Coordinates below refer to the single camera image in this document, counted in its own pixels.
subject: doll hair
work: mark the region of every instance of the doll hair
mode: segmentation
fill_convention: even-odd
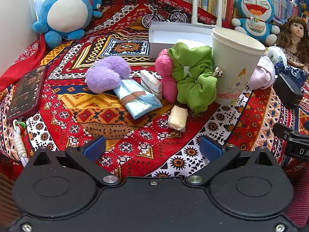
[[[304,36],[297,44],[297,52],[295,54],[299,57],[299,60],[302,64],[309,64],[309,34],[307,24],[302,18],[297,16],[291,16],[288,18],[288,21],[286,23],[279,26],[280,33],[277,35],[276,45],[285,49],[293,44],[290,37],[290,29],[292,23],[299,23],[304,29]]]

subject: blue plush toy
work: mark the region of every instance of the blue plush toy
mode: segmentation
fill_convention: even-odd
[[[50,49],[62,43],[62,38],[78,40],[91,17],[101,17],[94,9],[100,8],[102,0],[45,0],[38,13],[39,20],[32,26],[37,33],[44,33]]]
[[[232,20],[235,30],[273,46],[280,29],[278,26],[267,23],[275,14],[272,2],[270,0],[238,0],[237,7],[244,18]]]

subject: phone screen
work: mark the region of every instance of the phone screen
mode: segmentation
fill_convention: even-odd
[[[25,74],[21,79],[13,97],[9,118],[19,116],[21,113],[34,107],[40,97],[40,88],[43,81],[45,66],[30,71]]]

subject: white pole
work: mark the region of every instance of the white pole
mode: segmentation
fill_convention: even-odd
[[[197,0],[192,0],[192,18],[191,23],[197,24]]]
[[[222,27],[222,4],[223,0],[217,0],[217,27]]]

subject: paper cup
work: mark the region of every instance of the paper cup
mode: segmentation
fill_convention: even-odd
[[[212,55],[215,66],[223,71],[217,81],[215,102],[233,105],[265,52],[265,46],[254,38],[226,28],[213,28]]]

